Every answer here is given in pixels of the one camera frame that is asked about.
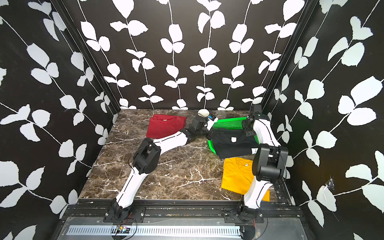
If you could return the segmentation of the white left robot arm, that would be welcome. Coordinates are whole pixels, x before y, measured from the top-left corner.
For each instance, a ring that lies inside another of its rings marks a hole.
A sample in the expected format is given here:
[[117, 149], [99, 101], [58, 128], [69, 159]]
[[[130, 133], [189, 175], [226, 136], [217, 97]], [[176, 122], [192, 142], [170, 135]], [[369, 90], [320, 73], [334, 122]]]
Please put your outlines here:
[[137, 191], [144, 179], [157, 168], [161, 154], [185, 146], [197, 136], [210, 133], [216, 120], [211, 116], [197, 116], [191, 125], [172, 135], [157, 140], [145, 138], [133, 154], [133, 164], [126, 183], [108, 207], [108, 217], [117, 222], [127, 220]]

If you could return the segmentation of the red t-shirt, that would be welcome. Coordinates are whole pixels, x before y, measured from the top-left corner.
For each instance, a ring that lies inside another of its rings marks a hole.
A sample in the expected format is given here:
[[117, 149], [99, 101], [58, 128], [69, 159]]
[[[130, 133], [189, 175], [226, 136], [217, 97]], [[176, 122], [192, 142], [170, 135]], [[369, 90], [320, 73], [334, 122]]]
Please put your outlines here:
[[146, 137], [161, 139], [175, 134], [186, 126], [186, 117], [155, 114], [150, 118]]

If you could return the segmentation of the yellow t-shirt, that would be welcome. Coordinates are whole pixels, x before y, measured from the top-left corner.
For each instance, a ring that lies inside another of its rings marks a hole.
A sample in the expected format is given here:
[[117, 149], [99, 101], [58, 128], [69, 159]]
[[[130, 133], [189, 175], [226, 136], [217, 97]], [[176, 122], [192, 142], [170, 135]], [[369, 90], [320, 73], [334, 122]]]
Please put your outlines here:
[[221, 188], [225, 190], [224, 198], [238, 201], [250, 189], [254, 179], [252, 160], [239, 157], [224, 160]]

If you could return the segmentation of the black t-shirt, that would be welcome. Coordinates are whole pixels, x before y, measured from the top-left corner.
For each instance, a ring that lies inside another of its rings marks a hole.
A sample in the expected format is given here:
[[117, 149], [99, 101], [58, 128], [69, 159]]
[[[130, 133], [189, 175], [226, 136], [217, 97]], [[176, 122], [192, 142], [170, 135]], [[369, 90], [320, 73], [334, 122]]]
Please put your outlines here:
[[212, 144], [220, 159], [254, 154], [259, 143], [254, 136], [248, 137], [242, 129], [217, 129], [212, 134]]

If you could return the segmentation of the green plastic laundry basket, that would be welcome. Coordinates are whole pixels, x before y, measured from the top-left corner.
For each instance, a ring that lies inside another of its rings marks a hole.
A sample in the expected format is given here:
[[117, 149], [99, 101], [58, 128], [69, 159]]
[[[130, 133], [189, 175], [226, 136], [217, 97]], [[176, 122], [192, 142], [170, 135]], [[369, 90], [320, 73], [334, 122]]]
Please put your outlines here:
[[[212, 134], [213, 134], [213, 131], [214, 130], [217, 130], [217, 129], [226, 129], [226, 130], [238, 130], [238, 129], [242, 129], [242, 121], [245, 120], [246, 117], [239, 117], [239, 118], [230, 118], [230, 119], [222, 119], [222, 120], [218, 120], [216, 123], [214, 123], [211, 131], [212, 131]], [[216, 155], [216, 152], [213, 148], [213, 144], [212, 144], [212, 134], [211, 134], [211, 139], [208, 140], [209, 142], [209, 147], [211, 149], [211, 151]], [[254, 136], [255, 139], [257, 140], [257, 142], [259, 143], [259, 139], [257, 136]]]

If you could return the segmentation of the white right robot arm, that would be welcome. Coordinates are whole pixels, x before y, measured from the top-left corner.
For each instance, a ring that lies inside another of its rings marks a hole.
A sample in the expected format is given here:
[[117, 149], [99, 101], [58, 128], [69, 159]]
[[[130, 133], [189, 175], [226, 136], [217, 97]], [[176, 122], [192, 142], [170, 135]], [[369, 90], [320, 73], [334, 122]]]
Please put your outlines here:
[[283, 178], [289, 152], [278, 143], [270, 118], [262, 113], [261, 105], [251, 105], [250, 114], [242, 126], [246, 136], [257, 136], [259, 140], [252, 165], [254, 179], [239, 210], [239, 219], [248, 222], [257, 219], [267, 190]]

